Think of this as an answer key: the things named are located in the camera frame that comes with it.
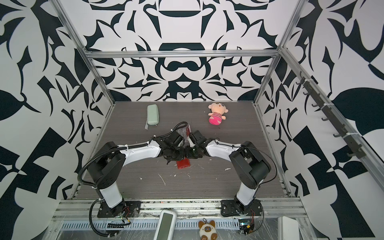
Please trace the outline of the red leather card holder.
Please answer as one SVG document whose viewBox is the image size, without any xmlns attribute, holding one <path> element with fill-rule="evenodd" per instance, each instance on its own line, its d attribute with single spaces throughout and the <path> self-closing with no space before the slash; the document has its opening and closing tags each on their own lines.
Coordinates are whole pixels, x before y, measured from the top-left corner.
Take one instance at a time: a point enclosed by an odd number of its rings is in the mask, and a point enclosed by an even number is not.
<svg viewBox="0 0 384 240">
<path fill-rule="evenodd" d="M 191 166 L 189 159 L 183 159 L 181 161 L 177 161 L 177 167 L 179 170 L 184 168 L 189 168 Z"/>
</svg>

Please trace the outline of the clear acrylic card box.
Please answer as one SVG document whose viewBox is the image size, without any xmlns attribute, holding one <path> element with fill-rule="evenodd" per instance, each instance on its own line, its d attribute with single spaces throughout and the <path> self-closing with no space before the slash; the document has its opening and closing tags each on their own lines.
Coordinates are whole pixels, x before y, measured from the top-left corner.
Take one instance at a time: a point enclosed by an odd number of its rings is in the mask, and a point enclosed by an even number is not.
<svg viewBox="0 0 384 240">
<path fill-rule="evenodd" d="M 189 135 L 191 133 L 190 125 L 187 125 L 186 127 L 178 129 L 177 132 L 184 138 L 184 142 L 185 142 L 184 145 L 189 144 Z"/>
</svg>

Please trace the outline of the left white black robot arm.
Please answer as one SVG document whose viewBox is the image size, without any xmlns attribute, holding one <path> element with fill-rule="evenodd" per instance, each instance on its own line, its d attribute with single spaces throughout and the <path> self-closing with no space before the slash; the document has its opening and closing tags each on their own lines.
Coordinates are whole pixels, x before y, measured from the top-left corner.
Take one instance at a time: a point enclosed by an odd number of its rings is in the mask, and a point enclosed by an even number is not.
<svg viewBox="0 0 384 240">
<path fill-rule="evenodd" d="M 164 157 L 168 162 L 181 161 L 185 158 L 184 144 L 185 138 L 177 131 L 136 145 L 109 142 L 81 168 L 78 182 L 96 190 L 99 198 L 113 209 L 124 201 L 117 185 L 124 166 L 157 157 Z"/>
</svg>

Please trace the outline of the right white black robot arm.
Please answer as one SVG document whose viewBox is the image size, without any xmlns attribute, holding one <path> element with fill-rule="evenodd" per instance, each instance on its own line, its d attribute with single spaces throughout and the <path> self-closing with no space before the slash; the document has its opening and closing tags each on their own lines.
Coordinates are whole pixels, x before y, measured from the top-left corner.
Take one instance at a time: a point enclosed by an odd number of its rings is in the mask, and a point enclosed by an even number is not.
<svg viewBox="0 0 384 240">
<path fill-rule="evenodd" d="M 235 202 L 242 208 L 249 208 L 255 200 L 258 188 L 271 171 L 271 165 L 262 153 L 249 141 L 237 145 L 229 144 L 214 138 L 207 139 L 199 131 L 190 134 L 189 138 L 193 146 L 186 147 L 188 159 L 207 156 L 232 163 L 241 180 Z"/>
</svg>

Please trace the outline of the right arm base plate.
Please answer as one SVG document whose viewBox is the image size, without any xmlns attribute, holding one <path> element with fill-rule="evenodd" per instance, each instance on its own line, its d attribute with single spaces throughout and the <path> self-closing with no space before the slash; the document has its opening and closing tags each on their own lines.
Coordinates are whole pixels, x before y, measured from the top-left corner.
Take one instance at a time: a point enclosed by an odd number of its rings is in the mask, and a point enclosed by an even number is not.
<svg viewBox="0 0 384 240">
<path fill-rule="evenodd" d="M 262 204 L 254 199 L 248 205 L 243 205 L 239 200 L 221 200 L 221 215 L 232 216 L 261 216 L 263 214 Z"/>
</svg>

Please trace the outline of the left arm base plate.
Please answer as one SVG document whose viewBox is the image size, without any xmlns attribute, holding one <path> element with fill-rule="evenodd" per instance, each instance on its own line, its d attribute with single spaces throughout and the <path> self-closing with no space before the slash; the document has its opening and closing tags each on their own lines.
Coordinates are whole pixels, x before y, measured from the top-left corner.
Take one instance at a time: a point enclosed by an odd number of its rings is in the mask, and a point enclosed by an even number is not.
<svg viewBox="0 0 384 240">
<path fill-rule="evenodd" d="M 98 218 L 132 218 L 138 215 L 141 210 L 141 201 L 122 201 L 114 208 L 110 208 L 105 201 L 99 207 Z"/>
</svg>

